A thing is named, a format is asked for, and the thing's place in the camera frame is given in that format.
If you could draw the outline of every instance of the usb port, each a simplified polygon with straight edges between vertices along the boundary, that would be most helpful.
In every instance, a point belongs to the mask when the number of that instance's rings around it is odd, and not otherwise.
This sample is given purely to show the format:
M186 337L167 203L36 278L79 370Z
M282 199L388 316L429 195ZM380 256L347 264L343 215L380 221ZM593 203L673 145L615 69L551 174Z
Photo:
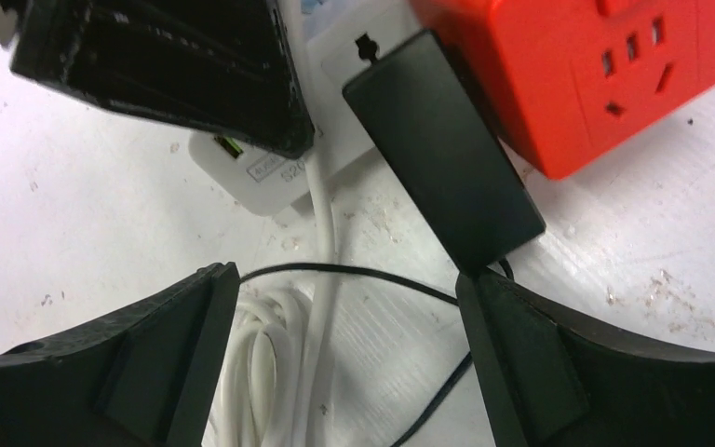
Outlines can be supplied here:
M223 137L221 135L215 135L213 138L216 143L218 143L224 151L226 151L234 160L238 159L239 156L245 154L245 151L239 147L234 140L229 137Z

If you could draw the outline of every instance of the coiled white cable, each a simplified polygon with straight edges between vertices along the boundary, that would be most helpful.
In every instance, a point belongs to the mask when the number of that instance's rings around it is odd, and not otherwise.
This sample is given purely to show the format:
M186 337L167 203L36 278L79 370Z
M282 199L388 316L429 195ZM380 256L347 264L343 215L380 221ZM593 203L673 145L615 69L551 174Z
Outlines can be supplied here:
M279 4L305 104L316 124L321 106L304 41L301 0ZM317 258L322 263L335 259L332 209L320 159L328 148L317 130L305 160L317 224ZM335 278L319 275L313 305L280 291L237 305L243 318L229 339L224 377L209 418L219 447L306 445L311 392L334 300Z

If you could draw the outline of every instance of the power cord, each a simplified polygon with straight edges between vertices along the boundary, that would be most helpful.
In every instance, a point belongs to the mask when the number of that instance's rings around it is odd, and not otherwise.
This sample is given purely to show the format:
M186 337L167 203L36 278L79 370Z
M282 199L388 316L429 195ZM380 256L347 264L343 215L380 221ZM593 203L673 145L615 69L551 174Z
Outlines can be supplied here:
M304 38L303 5L301 0L280 0L278 5L305 104L316 126L321 101ZM320 159L329 149L327 139L316 132L305 172L317 222L317 257L331 264L335 230ZM279 291L238 303L242 317L226 350L224 375L209 415L220 447L306 445L311 393L334 300L334 278L321 275L311 305Z
M511 264L508 259L504 258L499 263L500 267L503 269L503 273L510 280L514 280L514 270L511 268ZM292 272L292 271L308 271L308 272L320 272L320 273L333 273L342 275L352 275L352 276L362 276L369 278L376 278L383 281L398 284L399 286L418 291L425 295L431 296L435 299L440 300L443 303L449 305L458 305L456 298L453 298L447 293L438 291L432 287L426 286L423 283L401 277L399 275L394 275L382 270L376 270L367 267L357 267L352 265L338 265L338 264L319 264L319 263L290 263L290 264L280 264L271 265L268 267L260 268L259 270L248 273L240 279L241 283L246 283L255 278L263 277L266 275L272 275L280 272ZM439 408L440 404L448 397L448 395L453 391L453 388L457 383L465 376L467 371L473 365L473 356L471 353L467 353L465 357L459 362L459 365L453 370L448 380L442 385L435 394L434 398L429 401L429 403L424 408L420 416L415 420L414 423L404 432L401 437L391 444L391 447L401 447L405 442L410 440L420 429L425 425L426 422L431 418L432 414Z

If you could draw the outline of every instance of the white table surface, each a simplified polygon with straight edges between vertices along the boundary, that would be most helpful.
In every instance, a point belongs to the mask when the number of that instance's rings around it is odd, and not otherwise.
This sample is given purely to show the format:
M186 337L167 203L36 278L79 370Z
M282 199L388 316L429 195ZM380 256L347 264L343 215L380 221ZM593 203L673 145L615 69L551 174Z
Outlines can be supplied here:
M0 50L0 353L128 305L198 267L311 259L304 200L243 210L186 154L189 132L108 115L13 77ZM519 163L548 223L510 257L517 279L620 327L715 351L715 89L570 180ZM452 291L453 264L376 153L332 182L343 263ZM310 276L249 285L255 293ZM345 279L327 445L389 445L467 351L458 311ZM408 445L491 445L471 372Z

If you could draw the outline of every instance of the black power adapter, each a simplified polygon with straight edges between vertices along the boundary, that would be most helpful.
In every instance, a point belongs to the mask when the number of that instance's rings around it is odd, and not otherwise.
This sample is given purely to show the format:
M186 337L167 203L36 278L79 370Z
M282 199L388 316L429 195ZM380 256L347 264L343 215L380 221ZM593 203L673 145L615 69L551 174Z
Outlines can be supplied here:
M545 224L437 36L423 31L344 88L344 98L456 266L478 273Z

